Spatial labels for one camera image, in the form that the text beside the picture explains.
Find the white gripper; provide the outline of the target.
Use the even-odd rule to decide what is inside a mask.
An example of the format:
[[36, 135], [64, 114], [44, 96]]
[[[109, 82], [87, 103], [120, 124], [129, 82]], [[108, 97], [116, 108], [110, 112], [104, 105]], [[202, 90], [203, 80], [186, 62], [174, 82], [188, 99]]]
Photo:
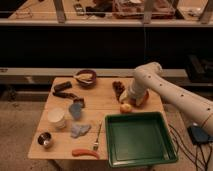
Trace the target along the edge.
[[141, 104], [143, 101], [143, 97], [143, 89], [128, 87], [121, 93], [119, 101], [124, 102], [125, 100], [130, 100], [133, 101], [135, 104]]

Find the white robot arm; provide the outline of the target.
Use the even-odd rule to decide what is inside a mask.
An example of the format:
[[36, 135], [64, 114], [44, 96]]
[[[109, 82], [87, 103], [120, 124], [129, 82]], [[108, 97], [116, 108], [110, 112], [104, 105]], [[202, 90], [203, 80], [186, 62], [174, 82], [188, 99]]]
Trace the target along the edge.
[[166, 81], [161, 77], [162, 72], [158, 62], [136, 67], [133, 80], [120, 95], [119, 101], [135, 100], [141, 103], [147, 90], [151, 89], [213, 136], [213, 102]]

